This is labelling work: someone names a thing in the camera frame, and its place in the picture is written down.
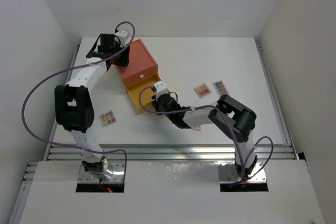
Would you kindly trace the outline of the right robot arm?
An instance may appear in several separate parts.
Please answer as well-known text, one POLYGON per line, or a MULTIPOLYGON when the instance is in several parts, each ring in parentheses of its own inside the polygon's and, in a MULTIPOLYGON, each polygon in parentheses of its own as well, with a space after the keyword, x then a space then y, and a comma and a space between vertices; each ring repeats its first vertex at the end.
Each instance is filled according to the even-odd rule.
POLYGON ((152 105, 158 115, 165 115, 179 129, 191 129, 198 125, 213 124, 234 142, 237 174, 246 179, 256 162, 250 133, 255 128, 255 113, 229 95, 222 95, 215 105, 197 108, 180 106, 166 93, 152 97, 152 105))

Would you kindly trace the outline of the orange drawer box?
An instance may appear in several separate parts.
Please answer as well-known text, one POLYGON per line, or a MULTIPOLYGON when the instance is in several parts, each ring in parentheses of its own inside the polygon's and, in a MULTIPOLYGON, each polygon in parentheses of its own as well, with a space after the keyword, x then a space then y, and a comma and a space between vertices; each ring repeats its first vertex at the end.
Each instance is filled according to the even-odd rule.
POLYGON ((128 66, 115 68, 125 87, 158 74, 158 64, 141 39, 131 43, 128 66))

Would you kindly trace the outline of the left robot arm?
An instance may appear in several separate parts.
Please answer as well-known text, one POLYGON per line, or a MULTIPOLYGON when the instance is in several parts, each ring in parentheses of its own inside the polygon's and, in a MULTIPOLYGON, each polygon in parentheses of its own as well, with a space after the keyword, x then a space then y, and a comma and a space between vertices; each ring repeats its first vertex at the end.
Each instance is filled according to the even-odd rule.
POLYGON ((58 85, 54 90, 56 122, 71 134, 80 147, 85 172, 104 182, 112 178, 112 166, 108 164, 91 130, 95 117, 90 91, 111 65, 128 65, 128 37, 125 30, 100 34, 86 55, 87 66, 65 85, 58 85))

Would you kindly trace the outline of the yellow drawer box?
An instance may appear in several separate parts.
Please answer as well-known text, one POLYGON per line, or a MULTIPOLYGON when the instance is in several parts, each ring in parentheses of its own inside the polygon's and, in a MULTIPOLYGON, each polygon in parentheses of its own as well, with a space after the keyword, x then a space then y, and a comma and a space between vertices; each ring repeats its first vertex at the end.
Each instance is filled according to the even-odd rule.
MULTIPOLYGON (((159 81, 161 81, 161 78, 158 74, 155 74, 125 88, 137 114, 145 112, 145 110, 139 104, 140 92, 146 87, 152 87, 156 82, 159 81)), ((146 89, 141 95, 141 102, 148 110, 153 110, 152 97, 154 95, 155 93, 151 89, 146 89)))

